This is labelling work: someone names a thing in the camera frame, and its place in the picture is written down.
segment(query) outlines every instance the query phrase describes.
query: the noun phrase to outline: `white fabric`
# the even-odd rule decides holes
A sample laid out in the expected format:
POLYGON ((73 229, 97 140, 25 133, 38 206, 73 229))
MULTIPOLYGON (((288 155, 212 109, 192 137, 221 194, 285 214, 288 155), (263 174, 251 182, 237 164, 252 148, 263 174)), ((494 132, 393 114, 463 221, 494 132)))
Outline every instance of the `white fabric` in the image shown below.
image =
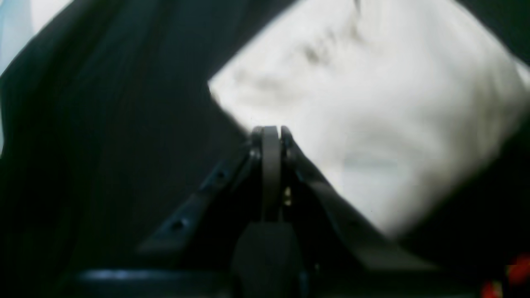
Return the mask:
POLYGON ((287 125, 390 238, 495 157, 530 95, 528 69, 450 0, 300 0, 209 84, 247 129, 287 125))
MULTIPOLYGON (((0 74, 24 46, 72 0, 0 0, 0 74)), ((4 134, 0 115, 0 152, 4 134)))

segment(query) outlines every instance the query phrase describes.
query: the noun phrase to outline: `black cloth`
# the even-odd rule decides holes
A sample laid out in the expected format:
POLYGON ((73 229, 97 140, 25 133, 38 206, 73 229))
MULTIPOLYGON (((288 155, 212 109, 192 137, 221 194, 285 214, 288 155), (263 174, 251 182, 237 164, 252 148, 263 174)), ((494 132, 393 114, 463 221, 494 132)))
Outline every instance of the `black cloth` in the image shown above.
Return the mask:
MULTIPOLYGON (((76 0, 28 44, 0 78, 0 261, 14 296, 35 296, 64 270, 145 265, 134 247, 246 138, 207 80, 291 2, 76 0)), ((494 254, 504 262, 513 238, 508 248, 482 241, 522 210, 507 202, 527 201, 529 138, 449 200, 457 207, 441 208, 465 206, 462 221, 435 214, 403 243, 475 276, 467 257, 477 249, 485 266, 494 254), (499 226, 474 219, 487 217, 475 210, 484 202, 499 226), (462 249, 444 246, 454 239, 462 249)))
POLYGON ((520 60, 530 65, 530 1, 458 0, 520 60))

